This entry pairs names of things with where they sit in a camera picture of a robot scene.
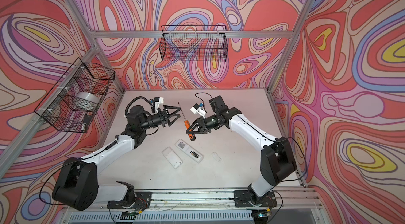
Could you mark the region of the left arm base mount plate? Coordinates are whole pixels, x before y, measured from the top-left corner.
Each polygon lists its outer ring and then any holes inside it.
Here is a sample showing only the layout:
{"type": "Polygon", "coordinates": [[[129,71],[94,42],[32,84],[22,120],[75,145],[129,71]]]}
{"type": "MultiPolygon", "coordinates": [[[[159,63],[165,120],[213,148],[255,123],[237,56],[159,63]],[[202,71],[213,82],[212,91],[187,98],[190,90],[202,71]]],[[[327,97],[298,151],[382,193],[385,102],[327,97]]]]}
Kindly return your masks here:
{"type": "Polygon", "coordinates": [[[135,191],[127,193],[124,199],[120,201],[109,201],[108,209],[134,209],[145,210],[150,207],[152,192],[135,191]]]}

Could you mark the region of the orange handled screwdriver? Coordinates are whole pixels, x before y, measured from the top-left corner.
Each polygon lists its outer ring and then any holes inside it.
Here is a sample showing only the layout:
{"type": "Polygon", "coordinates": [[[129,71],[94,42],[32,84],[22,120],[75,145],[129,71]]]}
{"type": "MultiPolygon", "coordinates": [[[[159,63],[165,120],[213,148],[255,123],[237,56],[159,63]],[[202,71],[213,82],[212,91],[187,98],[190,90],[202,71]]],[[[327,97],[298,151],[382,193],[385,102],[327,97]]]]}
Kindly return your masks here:
{"type": "Polygon", "coordinates": [[[195,141],[195,140],[196,140],[195,134],[194,134],[194,133],[190,133],[189,130],[188,130],[188,129],[190,128],[190,122],[186,119],[186,116],[185,116],[185,114],[184,114],[184,112],[183,112],[183,110],[182,110],[182,108],[181,108],[180,103],[178,103],[178,106],[179,106],[180,111],[181,111],[181,114],[182,114],[182,116],[183,116],[183,118],[184,118],[184,124],[185,124],[185,127],[186,127],[186,133],[187,133],[187,135],[188,135],[188,137],[189,137],[189,139],[190,139],[191,141],[195,141]]]}

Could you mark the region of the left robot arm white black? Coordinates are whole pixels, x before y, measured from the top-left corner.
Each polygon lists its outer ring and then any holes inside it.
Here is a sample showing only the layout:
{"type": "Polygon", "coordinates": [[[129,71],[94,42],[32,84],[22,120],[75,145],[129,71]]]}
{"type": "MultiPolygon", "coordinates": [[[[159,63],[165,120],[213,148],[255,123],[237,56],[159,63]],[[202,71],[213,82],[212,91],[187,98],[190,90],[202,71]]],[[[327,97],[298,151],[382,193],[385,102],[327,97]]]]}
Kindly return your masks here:
{"type": "Polygon", "coordinates": [[[151,114],[143,106],[127,107],[125,130],[103,147],[82,158],[69,158],[62,165],[52,199],[83,211],[93,204],[112,203],[121,208],[133,208],[137,201],[135,187],[124,181],[114,185],[99,184],[99,174],[121,158],[138,148],[147,137],[147,130],[171,126],[180,118],[180,107],[167,106],[151,114]]]}

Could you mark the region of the black silver AAA battery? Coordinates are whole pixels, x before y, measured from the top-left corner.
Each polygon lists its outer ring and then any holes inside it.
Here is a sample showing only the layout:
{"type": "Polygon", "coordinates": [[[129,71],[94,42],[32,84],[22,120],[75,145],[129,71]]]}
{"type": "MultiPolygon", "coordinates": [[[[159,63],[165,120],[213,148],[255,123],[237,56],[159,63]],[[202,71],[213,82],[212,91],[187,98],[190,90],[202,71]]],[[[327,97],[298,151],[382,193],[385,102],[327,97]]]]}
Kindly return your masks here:
{"type": "Polygon", "coordinates": [[[195,151],[191,151],[190,154],[191,154],[193,157],[195,157],[196,159],[199,158],[199,154],[196,153],[195,151]]]}

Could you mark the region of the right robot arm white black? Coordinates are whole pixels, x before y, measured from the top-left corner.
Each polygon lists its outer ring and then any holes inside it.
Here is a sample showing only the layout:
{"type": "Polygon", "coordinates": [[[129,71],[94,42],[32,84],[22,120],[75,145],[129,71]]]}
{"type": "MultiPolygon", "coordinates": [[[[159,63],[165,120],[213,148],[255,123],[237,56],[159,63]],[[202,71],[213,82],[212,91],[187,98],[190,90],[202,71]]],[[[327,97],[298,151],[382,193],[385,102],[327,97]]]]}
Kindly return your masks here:
{"type": "Polygon", "coordinates": [[[253,200],[264,197],[290,174],[297,170],[295,156],[288,139],[277,138],[265,132],[237,108],[229,108],[221,96],[209,100],[213,115],[207,116],[205,105],[196,103],[191,107],[193,114],[199,117],[188,124],[186,133],[191,141],[198,134],[208,134],[222,127],[232,130],[249,142],[260,152],[260,176],[248,186],[248,193],[253,200]]]}

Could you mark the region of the white battery cover plate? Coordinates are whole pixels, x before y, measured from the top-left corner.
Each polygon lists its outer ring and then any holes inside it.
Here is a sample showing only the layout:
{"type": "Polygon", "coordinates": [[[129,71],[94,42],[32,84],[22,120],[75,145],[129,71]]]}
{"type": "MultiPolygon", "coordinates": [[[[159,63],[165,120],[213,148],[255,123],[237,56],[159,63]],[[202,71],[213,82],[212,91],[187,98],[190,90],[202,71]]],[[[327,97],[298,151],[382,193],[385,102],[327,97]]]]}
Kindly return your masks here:
{"type": "Polygon", "coordinates": [[[182,160],[171,147],[167,147],[166,149],[164,149],[162,155],[174,169],[177,169],[182,165],[182,160]]]}

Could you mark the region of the white remote control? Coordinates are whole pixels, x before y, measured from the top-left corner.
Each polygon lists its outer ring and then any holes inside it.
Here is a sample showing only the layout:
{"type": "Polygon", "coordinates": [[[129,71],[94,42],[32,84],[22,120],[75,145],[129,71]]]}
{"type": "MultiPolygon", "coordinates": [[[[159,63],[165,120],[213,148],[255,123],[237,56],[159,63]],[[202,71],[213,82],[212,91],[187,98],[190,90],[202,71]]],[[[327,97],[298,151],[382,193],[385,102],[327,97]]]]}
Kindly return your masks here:
{"type": "Polygon", "coordinates": [[[182,139],[179,139],[176,143],[175,146],[181,150],[183,153],[185,153],[188,157],[192,158],[193,161],[195,161],[196,163],[201,163],[201,161],[203,160],[204,156],[198,152],[196,149],[194,149],[192,146],[190,146],[188,143],[186,143],[185,141],[183,141],[182,139]],[[195,151],[196,153],[199,154],[199,158],[196,159],[195,157],[193,157],[190,152],[191,151],[195,151]]]}

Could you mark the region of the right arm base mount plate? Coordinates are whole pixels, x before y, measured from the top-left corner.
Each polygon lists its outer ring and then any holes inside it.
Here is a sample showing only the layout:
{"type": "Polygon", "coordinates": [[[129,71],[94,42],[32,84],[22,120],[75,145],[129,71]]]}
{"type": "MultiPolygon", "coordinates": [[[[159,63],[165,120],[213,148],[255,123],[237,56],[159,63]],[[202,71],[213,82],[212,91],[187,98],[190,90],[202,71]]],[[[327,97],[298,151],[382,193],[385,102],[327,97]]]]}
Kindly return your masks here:
{"type": "Polygon", "coordinates": [[[248,190],[235,190],[233,197],[230,198],[237,208],[247,207],[266,207],[274,208],[277,206],[275,193],[268,191],[263,196],[257,196],[254,192],[248,190]]]}

